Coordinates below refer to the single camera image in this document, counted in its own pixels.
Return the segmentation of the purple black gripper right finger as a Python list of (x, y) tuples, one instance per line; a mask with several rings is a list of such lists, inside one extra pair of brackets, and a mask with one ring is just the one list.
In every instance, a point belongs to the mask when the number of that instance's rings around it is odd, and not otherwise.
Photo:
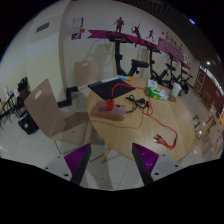
[(132, 154), (138, 167), (143, 184), (148, 185), (152, 183), (153, 179), (151, 177), (151, 173), (159, 155), (137, 143), (132, 144)]

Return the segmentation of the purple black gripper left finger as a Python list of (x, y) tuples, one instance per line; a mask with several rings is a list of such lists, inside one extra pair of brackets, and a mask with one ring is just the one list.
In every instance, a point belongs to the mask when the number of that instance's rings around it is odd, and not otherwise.
[(72, 183), (76, 185), (81, 183), (91, 153), (91, 145), (86, 144), (64, 157), (65, 162), (72, 174)]

